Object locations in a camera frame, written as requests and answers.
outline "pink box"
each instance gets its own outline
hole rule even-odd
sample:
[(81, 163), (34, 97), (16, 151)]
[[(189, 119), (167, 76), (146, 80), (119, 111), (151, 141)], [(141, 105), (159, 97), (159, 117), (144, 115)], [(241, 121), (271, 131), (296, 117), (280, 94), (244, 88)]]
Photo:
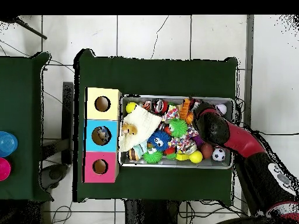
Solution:
[[(85, 156), (85, 179), (84, 183), (114, 183), (118, 175), (116, 152), (91, 152), (86, 151)], [(93, 163), (97, 160), (104, 160), (108, 166), (106, 172), (97, 174), (93, 170)]]

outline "green table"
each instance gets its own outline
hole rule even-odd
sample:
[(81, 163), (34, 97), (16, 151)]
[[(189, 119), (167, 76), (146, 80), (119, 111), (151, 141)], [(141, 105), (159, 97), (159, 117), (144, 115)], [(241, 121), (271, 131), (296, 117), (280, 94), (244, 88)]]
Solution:
[(14, 134), (18, 148), (6, 157), (10, 176), (0, 181), (0, 199), (48, 201), (39, 183), (41, 161), (41, 72), (49, 53), (0, 57), (0, 130)]
[(228, 97), (235, 99), (237, 60), (171, 61), (94, 57), (81, 50), (75, 60), (73, 199), (130, 198), (231, 202), (231, 169), (121, 167), (113, 184), (82, 183), (84, 90), (118, 89), (122, 94)]

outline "blue box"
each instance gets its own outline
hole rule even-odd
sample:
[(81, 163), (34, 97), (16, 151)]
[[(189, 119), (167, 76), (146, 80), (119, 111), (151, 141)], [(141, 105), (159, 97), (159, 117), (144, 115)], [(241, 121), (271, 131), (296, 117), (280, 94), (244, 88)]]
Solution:
[[(117, 151), (117, 126), (118, 121), (87, 120), (86, 151), (116, 152)], [(92, 132), (97, 127), (106, 127), (111, 133), (111, 139), (107, 144), (97, 145), (92, 140)]]

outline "white ball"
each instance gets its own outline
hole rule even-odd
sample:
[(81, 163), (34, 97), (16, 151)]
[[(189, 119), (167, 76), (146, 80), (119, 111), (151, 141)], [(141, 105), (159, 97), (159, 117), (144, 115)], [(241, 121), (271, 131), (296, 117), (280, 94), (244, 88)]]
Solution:
[(225, 159), (225, 151), (221, 148), (215, 148), (213, 154), (212, 154), (213, 160), (216, 160), (218, 162), (222, 162)]
[(217, 104), (215, 108), (218, 109), (218, 111), (220, 111), (222, 115), (227, 113), (227, 107), (225, 104)]

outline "pink cup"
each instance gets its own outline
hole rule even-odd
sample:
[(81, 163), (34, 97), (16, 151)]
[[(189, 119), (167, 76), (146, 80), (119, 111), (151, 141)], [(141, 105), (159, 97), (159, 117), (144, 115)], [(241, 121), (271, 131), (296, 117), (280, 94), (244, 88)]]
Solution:
[(5, 180), (11, 173), (11, 165), (4, 158), (0, 158), (0, 181)]

